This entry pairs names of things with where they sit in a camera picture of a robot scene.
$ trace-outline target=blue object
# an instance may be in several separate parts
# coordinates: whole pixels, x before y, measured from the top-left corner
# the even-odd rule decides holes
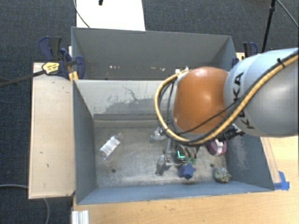
[[[67,70],[68,66],[73,66],[72,70],[77,71],[79,79],[82,79],[85,74],[85,63],[82,56],[77,56],[75,61],[72,61],[70,54],[65,48],[60,49],[61,37],[42,38],[39,42],[39,49],[41,54],[45,57],[46,61],[57,61],[59,63],[59,72],[55,74],[48,74],[60,76],[68,79],[70,71]]]
[[[76,56],[76,63],[77,63],[77,73],[79,79],[83,79],[83,76],[85,74],[85,63],[83,56]]]
[[[185,179],[189,180],[190,178],[193,177],[193,173],[195,170],[196,169],[192,166],[191,163],[188,163],[187,165],[182,165],[179,168],[179,171],[180,171],[179,176],[184,177]]]
[[[253,43],[253,42],[250,42],[250,48],[251,48],[251,56],[254,56],[258,53],[258,49],[257,49],[257,46]]]
[[[233,61],[232,61],[232,67],[234,67],[235,65],[237,65],[237,63],[239,62],[240,60],[237,58],[237,57],[235,57],[234,59],[233,59]]]
[[[39,50],[41,54],[46,58],[46,61],[51,61],[54,59],[50,47],[50,37],[45,36],[38,42]]]
[[[274,189],[275,190],[289,190],[290,189],[290,182],[285,181],[285,175],[283,172],[278,171],[281,182],[274,183]]]
[[[254,56],[258,53],[257,46],[253,42],[243,42],[245,57]]]
[[[65,48],[61,48],[60,52],[63,56],[63,61],[64,62],[70,62],[71,61],[71,55],[67,52]]]

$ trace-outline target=clamp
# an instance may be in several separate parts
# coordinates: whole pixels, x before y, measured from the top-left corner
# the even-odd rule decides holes
[[[82,79],[85,74],[85,63],[82,56],[75,57],[72,61],[71,55],[65,48],[60,49],[61,37],[43,37],[39,42],[39,50],[45,57],[47,63],[42,66],[46,75],[60,76],[68,79],[69,75],[76,71],[78,78]]]

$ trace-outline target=yellow cable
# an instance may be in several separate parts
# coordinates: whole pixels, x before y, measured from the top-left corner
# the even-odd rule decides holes
[[[285,68],[286,66],[292,64],[294,61],[296,61],[298,59],[298,55],[288,59],[287,61],[285,61],[283,64],[280,64],[279,66],[277,66],[274,70],[270,71],[269,73],[267,73],[259,82],[257,82],[255,84],[255,86],[249,91],[249,93],[244,97],[244,99],[242,100],[242,102],[236,107],[236,109],[234,110],[234,112],[229,116],[229,118],[223,123],[221,124],[214,132],[212,132],[210,135],[208,135],[207,137],[190,143],[190,145],[197,145],[197,144],[202,144],[208,140],[211,140],[212,138],[214,138],[216,135],[218,135],[219,133],[221,133],[231,122],[234,121],[234,119],[238,116],[238,114],[244,109],[244,107],[247,105],[247,103],[251,100],[251,98],[256,94],[256,92],[269,80],[271,79],[273,76],[275,76],[277,73],[279,73],[283,68]],[[171,80],[175,79],[176,77],[178,77],[180,74],[184,73],[184,72],[188,72],[189,70],[184,70],[181,71],[178,74],[175,74],[171,77],[169,77],[168,79],[164,80],[161,85],[158,87],[157,91],[156,91],[156,95],[155,95],[155,99],[154,99],[154,105],[155,105],[155,110],[156,110],[156,114],[157,117],[162,125],[162,127],[165,129],[165,131],[171,135],[172,137],[174,137],[175,139],[179,140],[179,141],[183,141],[183,142],[189,142],[191,141],[190,139],[186,139],[186,138],[182,138],[178,135],[176,135],[172,130],[169,129],[169,127],[166,125],[166,123],[164,122],[164,119],[160,113],[159,110],[159,106],[158,106],[158,98],[160,95],[160,92],[162,91],[162,89],[164,88],[164,86],[170,82]]]

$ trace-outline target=wooden table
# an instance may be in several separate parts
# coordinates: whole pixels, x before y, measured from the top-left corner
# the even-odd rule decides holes
[[[74,201],[74,210],[89,210],[90,224],[299,223],[298,136],[270,143],[289,191],[80,206]]]

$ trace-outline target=wooden plank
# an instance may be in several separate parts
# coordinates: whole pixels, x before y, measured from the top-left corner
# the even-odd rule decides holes
[[[29,198],[70,196],[75,190],[71,83],[33,80]]]

